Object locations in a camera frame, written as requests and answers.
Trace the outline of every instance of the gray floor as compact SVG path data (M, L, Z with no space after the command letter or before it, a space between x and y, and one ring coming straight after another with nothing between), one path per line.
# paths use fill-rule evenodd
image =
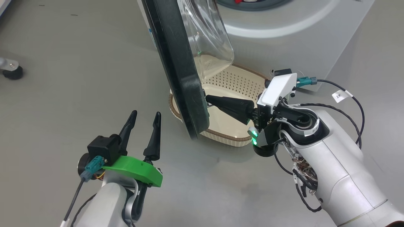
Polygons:
M404 212L403 9L401 0L376 1L329 79L364 106L366 166ZM305 208L273 158L188 139L168 109L169 86L136 1L15 0L0 20L0 53L26 72L18 81L0 77L1 226L58 226L86 146L118 133L133 109L139 114L128 150L139 158L154 113L162 113L156 166L164 182L148 191L138 227L334 226L324 211ZM334 91L324 85L294 102L333 103ZM335 106L360 122L352 100ZM332 115L355 137L348 120ZM282 151L281 161L291 164ZM77 205L100 185L85 184Z

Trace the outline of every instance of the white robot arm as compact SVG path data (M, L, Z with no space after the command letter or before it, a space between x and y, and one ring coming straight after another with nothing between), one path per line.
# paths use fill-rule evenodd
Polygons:
M404 215L380 191L363 165L362 151L337 122L326 111L313 111L287 103L288 96L294 96L299 82L309 84L310 81L316 82L313 78L298 79L292 73L275 76L269 84L269 81L266 82L267 88L258 98L257 108L254 108L252 101L229 97L208 95L206 101L240 122L247 124L249 120L254 121L255 127L251 127L248 132L258 155L275 156L277 159L278 144L283 143L294 161L292 172L277 161L282 169L293 175L297 191L311 211L324 209L338 227L403 227ZM117 152L125 157L129 138L125 130L130 131L128 125L133 124L134 119L130 117L119 135L124 138L124 142L116 140L118 135L102 137L101 141L96 139L89 145L89 153L94 152L90 148L95 148L97 155ZM154 122L155 129L159 129L159 125L158 113ZM354 125L360 145L361 134ZM125 227L134 225L140 218L147 187L156 182L159 187L162 180L161 171L151 163L158 160L160 154L160 130L155 131L149 147L145 149L145 160L131 160L130 164L133 166L139 163L139 168L148 167L147 173L155 173L141 176L137 169L122 172L128 165L122 165L125 168L112 168L116 165L104 167L107 170L104 172L103 185L78 221L78 227ZM100 146L100 142L102 144L105 139L115 141L120 146L109 142L108 152L104 153L104 145ZM88 158L83 156L79 165L81 162L87 165ZM313 209L305 202L306 188L316 196L320 207ZM64 226L67 226L67 218L62 222L61 227Z
M251 119L256 126L249 129L255 152L276 157L278 144L283 143L295 163L292 172L281 167L294 176L303 202L313 212L324 209L337 226L404 226L404 215L380 191L364 167L362 151L337 122L324 110L287 104L301 81L291 72L275 76L266 84L257 109L246 105L247 100L239 102L245 111L236 119ZM229 103L229 98L222 98ZM234 117L235 107L226 106L220 97L206 100L224 112L230 110ZM317 197L319 208L310 208L304 201L307 187Z

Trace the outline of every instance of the woven basket rim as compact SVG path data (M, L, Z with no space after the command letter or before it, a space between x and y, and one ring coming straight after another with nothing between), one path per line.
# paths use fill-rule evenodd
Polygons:
M249 69L249 68L246 68L246 67L244 67L244 66L240 66L240 65L236 65L236 64L233 64L233 65L231 65L231 66L234 66L234 67L243 69L243 70L245 70L245 71L248 71L248 72L250 72L250 73L252 73L252 74L255 74L255 75L257 75L257 76L259 76L259 77L261 77L261 78L263 78L263 79L267 79L263 74L261 74L261 73L259 73L259 72L256 72L256 71L254 71L254 70L251 70L251 69ZM168 97L168 104L170 105L171 112L172 112L177 118L182 119L182 118L181 118L181 115L180 115L180 114L176 111L176 109L174 108L173 97L174 97L174 96L173 96L172 94L170 94L169 97ZM242 137L242 138L236 138L236 137L232 137L232 136L229 136L229 135L220 133L220 132L216 132L216 131L211 130L211 129L209 129L209 128L206 129L205 131L208 132L208 133L214 134L214 135L216 135L216 136L219 136L219 137L222 137L222 138L225 138L225 139L229 139L229 140L233 140L233 141L236 141L236 142L244 142L244 141L249 141L249 140L251 140L251 136Z

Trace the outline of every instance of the label tag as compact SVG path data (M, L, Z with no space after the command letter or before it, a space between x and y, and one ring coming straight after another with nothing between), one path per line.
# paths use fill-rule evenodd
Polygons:
M344 99L346 99L346 98L348 98L348 97L352 97L352 96L350 96L349 93L347 93L347 92L345 92L345 91L343 91L343 90L339 90L339 91L337 91L336 93L334 93L334 94L332 95L332 97L335 99L335 101L336 101L337 103L339 103L339 102L341 102L342 100L344 100Z

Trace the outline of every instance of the washing machine door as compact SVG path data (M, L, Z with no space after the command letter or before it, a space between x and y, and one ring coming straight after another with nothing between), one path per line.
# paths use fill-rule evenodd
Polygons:
M210 10L214 7L217 12L216 3L141 1L182 121L190 137L196 139L209 127L201 80L224 70L234 59L223 22L218 13Z

